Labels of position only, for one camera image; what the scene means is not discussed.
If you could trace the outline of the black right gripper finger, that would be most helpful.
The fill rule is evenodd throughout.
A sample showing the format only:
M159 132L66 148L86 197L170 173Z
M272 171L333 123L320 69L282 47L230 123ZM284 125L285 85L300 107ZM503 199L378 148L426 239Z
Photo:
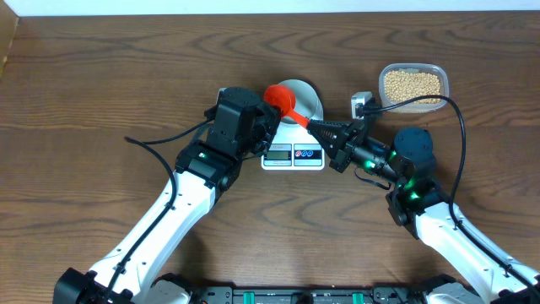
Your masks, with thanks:
M324 149L330 159L348 159L350 148L347 147L350 132L347 130L328 131L312 130L311 134Z
M356 119L351 122L310 120L307 130L319 136L365 136L365 122Z

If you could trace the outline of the red measuring scoop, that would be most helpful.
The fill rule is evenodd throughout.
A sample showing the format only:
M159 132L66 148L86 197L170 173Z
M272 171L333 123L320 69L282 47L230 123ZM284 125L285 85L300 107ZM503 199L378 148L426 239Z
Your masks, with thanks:
M263 100L270 106L281 111L281 117L289 117L303 128L307 128L310 120L301 116L295 109L296 98L292 89L281 84L269 86L263 95Z

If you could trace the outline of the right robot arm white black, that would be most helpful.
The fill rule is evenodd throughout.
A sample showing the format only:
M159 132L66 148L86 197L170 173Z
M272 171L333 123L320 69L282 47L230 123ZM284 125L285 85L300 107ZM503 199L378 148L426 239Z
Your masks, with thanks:
M387 182L395 223L440 254L485 303L537 303L539 273L486 237L435 178L433 141L421 128L400 130L392 144L370 137L373 117L352 122L311 120L306 129L342 172L355 164Z

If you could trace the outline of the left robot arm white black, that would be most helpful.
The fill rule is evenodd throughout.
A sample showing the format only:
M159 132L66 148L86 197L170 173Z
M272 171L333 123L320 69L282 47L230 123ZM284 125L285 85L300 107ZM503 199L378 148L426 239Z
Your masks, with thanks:
M253 91L219 91L205 122L166 166L168 181L141 220L83 274L70 268L56 282L55 303L143 303L159 271L186 233L240 175L244 160L267 152L281 111Z

